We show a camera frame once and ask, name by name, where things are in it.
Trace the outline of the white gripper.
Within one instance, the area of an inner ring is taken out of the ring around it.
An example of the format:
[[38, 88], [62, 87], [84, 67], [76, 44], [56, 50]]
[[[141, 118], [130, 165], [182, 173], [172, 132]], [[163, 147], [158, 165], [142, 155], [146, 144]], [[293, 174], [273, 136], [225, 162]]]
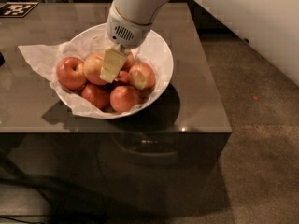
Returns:
[[151, 25], [139, 25], [126, 20], [112, 6], [107, 17], [107, 35], [116, 44], [105, 50], [100, 78], [112, 83], [127, 61], [125, 49], [135, 49], [146, 39]]

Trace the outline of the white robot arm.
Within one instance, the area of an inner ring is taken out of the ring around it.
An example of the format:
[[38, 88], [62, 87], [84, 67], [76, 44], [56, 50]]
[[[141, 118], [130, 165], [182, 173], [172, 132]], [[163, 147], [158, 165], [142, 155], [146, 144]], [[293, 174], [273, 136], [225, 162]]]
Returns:
[[[106, 28], [117, 49], [141, 46], [168, 1], [113, 0]], [[299, 0], [193, 1], [299, 85]]]

